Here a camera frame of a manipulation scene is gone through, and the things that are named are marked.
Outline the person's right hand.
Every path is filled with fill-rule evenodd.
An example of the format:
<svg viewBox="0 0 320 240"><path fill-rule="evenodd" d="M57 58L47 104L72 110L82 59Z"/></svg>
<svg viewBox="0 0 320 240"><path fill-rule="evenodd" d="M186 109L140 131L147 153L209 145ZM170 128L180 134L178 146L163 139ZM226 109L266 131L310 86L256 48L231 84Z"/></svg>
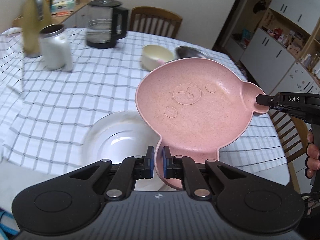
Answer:
<svg viewBox="0 0 320 240"><path fill-rule="evenodd" d="M306 164L306 177L311 179L316 171L319 170L320 161L319 161L319 147L313 143L313 133L308 131L307 133L308 145L306 148L307 158L305 161Z"/></svg>

